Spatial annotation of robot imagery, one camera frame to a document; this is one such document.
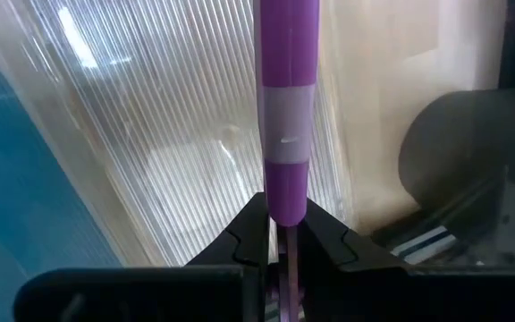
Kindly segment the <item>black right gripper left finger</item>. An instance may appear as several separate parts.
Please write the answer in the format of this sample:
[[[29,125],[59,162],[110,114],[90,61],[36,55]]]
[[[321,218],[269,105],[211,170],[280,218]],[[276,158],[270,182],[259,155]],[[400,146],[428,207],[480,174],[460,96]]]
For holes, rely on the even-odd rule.
[[[257,193],[185,266],[49,271],[17,292],[14,322],[263,322],[268,234]]]

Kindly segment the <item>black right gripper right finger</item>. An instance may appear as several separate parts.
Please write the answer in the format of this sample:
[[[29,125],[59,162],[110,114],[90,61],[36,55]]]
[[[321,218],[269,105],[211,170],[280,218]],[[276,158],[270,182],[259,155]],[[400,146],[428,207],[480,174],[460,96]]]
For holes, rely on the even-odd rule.
[[[410,265],[313,201],[300,286],[307,322],[515,322],[515,267]]]

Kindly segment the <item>purple handled scissors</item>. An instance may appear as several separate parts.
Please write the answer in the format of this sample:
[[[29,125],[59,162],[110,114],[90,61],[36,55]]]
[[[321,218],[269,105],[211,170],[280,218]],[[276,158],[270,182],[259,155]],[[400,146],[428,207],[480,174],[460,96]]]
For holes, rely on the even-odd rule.
[[[257,114],[267,211],[276,223],[280,322],[299,322],[297,226],[307,212],[320,0],[257,0]]]

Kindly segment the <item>clear plastic container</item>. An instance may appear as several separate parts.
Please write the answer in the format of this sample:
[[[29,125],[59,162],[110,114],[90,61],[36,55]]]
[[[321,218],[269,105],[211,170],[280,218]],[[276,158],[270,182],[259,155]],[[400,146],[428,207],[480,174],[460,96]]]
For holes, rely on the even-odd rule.
[[[121,264],[179,266],[263,185],[255,0],[0,0],[0,72]],[[372,232],[401,143],[497,85],[506,0],[321,0],[310,198]]]

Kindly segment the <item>large teal plastic tray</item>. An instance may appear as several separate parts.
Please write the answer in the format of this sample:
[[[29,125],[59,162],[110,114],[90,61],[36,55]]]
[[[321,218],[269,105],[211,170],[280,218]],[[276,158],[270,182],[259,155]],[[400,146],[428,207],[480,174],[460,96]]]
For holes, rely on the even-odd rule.
[[[0,322],[12,322],[14,295],[35,275],[119,264],[0,72]]]

